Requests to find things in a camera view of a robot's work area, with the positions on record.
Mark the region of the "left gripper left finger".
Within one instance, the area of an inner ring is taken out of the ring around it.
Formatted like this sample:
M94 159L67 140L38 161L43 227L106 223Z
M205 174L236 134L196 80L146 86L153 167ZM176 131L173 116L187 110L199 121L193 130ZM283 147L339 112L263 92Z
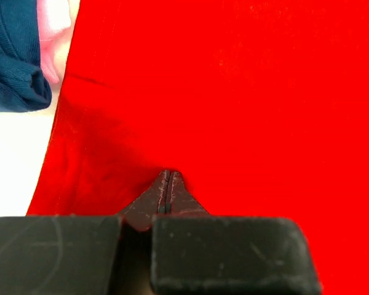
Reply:
M151 294L149 229L169 178L114 215L0 217L0 294Z

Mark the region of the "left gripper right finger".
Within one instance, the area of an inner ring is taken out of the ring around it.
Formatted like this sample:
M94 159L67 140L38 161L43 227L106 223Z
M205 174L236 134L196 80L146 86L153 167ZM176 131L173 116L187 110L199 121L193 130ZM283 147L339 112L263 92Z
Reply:
M182 175L156 180L150 282L156 294L320 294L308 241L287 218L209 214Z

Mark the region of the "red t shirt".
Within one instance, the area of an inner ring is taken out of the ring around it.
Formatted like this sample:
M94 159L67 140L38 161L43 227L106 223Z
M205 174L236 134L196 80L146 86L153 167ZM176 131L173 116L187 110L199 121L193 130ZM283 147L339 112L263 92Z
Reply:
M369 294L369 1L81 1L28 213L114 214L166 168Z

